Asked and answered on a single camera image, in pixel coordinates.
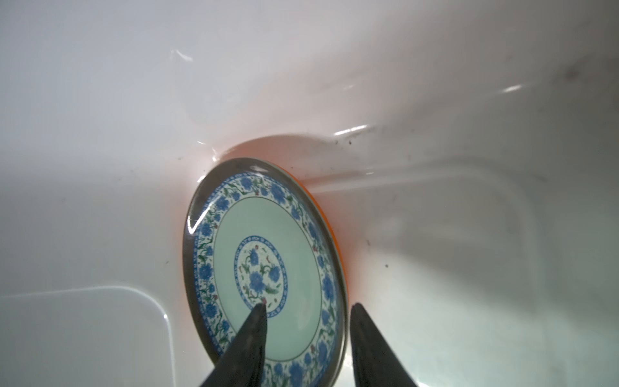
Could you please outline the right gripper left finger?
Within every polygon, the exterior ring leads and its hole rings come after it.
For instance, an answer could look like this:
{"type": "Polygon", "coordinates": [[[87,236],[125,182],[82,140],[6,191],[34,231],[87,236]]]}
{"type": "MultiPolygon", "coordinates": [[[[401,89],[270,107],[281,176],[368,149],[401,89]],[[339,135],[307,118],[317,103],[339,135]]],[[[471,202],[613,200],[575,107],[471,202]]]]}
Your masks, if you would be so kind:
{"type": "Polygon", "coordinates": [[[266,307],[256,304],[201,387],[261,386],[267,331],[266,307]]]}

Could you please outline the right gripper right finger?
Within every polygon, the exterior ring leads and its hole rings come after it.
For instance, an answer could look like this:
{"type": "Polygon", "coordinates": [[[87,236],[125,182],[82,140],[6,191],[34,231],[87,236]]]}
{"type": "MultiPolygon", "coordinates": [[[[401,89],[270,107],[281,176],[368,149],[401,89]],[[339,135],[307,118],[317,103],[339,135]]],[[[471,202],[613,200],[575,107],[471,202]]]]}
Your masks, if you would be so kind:
{"type": "Polygon", "coordinates": [[[356,386],[418,387],[361,303],[351,308],[350,334],[356,386]]]}

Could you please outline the blue floral green plate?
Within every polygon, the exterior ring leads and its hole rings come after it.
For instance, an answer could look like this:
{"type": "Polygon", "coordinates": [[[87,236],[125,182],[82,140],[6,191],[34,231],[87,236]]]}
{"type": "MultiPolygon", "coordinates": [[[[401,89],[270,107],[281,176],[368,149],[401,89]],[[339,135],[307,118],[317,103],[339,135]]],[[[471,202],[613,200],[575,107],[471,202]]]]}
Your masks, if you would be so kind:
{"type": "Polygon", "coordinates": [[[265,386],[331,386],[348,335],[339,248],[316,201],[290,174],[253,158],[200,181],[184,227],[185,292],[213,361],[251,309],[266,309],[265,386]]]}

